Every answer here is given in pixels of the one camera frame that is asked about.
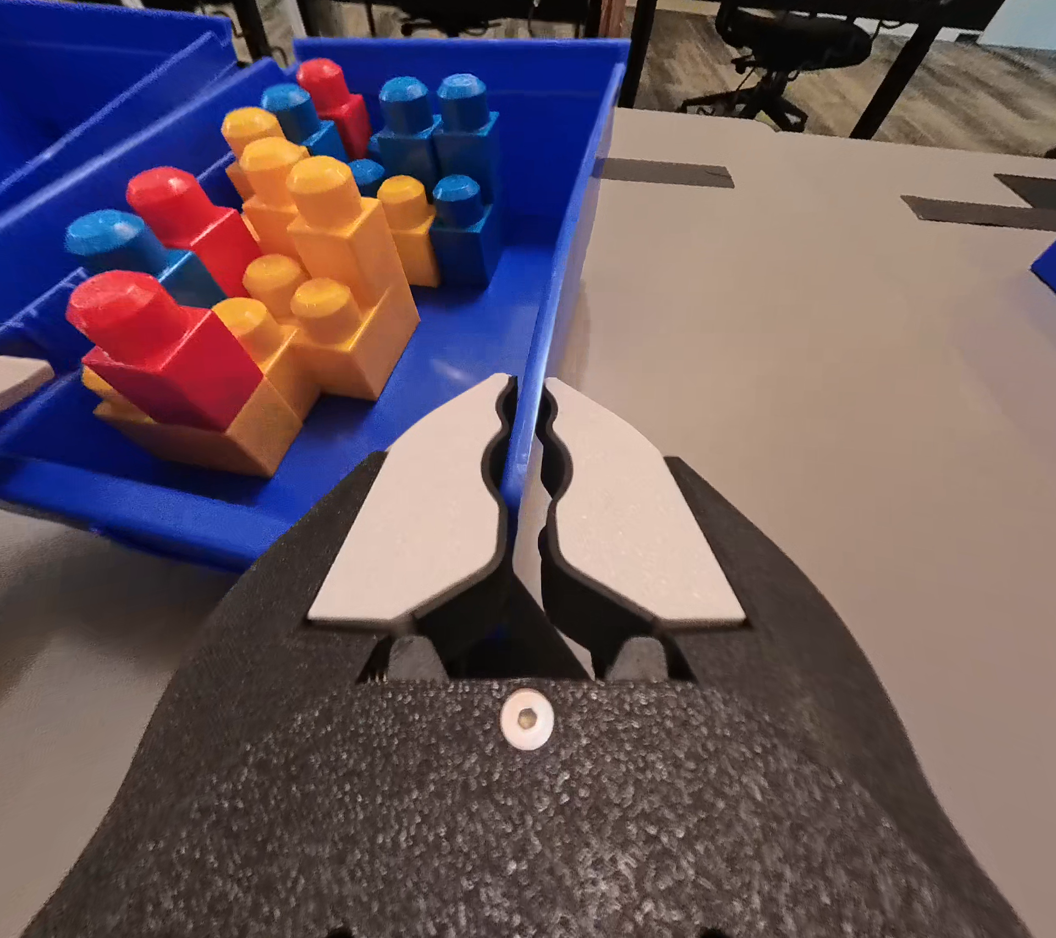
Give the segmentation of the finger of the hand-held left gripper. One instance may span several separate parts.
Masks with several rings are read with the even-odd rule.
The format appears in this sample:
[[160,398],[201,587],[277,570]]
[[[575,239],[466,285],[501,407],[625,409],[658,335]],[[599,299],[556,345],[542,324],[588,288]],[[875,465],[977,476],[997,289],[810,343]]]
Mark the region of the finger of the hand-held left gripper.
[[45,360],[19,356],[1,356],[1,412],[22,404],[55,378],[55,371]]

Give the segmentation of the black tape strip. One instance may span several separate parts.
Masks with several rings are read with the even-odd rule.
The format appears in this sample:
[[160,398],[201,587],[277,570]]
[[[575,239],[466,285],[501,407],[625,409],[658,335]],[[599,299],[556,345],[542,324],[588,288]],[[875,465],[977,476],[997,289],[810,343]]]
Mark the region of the black tape strip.
[[902,201],[924,222],[1055,232],[1055,210],[1026,206],[955,202],[904,194]]
[[723,166],[608,156],[598,158],[595,179],[659,186],[734,189],[735,182]]
[[1055,179],[997,173],[995,179],[1036,209],[1055,210]]

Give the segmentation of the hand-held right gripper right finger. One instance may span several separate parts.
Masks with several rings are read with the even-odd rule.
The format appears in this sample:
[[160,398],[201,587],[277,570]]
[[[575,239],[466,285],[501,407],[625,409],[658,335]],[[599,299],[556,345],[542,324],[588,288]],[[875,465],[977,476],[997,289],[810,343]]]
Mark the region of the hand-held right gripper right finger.
[[549,498],[538,538],[543,607],[603,677],[627,641],[744,629],[746,612],[667,459],[557,378],[536,435]]

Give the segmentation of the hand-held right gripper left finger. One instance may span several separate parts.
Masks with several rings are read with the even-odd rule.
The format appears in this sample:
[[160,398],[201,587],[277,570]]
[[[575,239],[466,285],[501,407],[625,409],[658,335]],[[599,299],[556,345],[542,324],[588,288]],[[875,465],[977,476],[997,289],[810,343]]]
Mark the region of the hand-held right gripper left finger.
[[373,635],[359,678],[514,671],[510,512],[501,492],[518,378],[492,374],[389,446],[307,611]]

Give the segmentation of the pile of mega blocks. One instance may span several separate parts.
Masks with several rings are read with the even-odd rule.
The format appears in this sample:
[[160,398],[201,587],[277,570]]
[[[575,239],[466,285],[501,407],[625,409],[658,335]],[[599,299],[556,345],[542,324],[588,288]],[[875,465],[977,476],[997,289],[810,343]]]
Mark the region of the pile of mega blocks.
[[[86,271],[73,290],[99,273],[139,271],[181,305],[211,309],[249,298],[243,276],[263,256],[290,257],[310,277],[287,232],[297,209],[286,179],[297,162],[328,156],[348,164],[360,194],[378,200],[386,217],[419,315],[407,350],[420,324],[417,289],[484,289],[497,269],[498,114],[473,74],[448,76],[435,92],[398,76],[380,87],[378,105],[381,127],[373,131],[341,68],[306,61],[293,81],[223,119],[239,206],[219,204],[177,167],[142,170],[126,185],[125,210],[95,210],[69,224],[64,248]],[[369,412],[384,390],[376,402],[320,393],[302,429],[321,401]]]

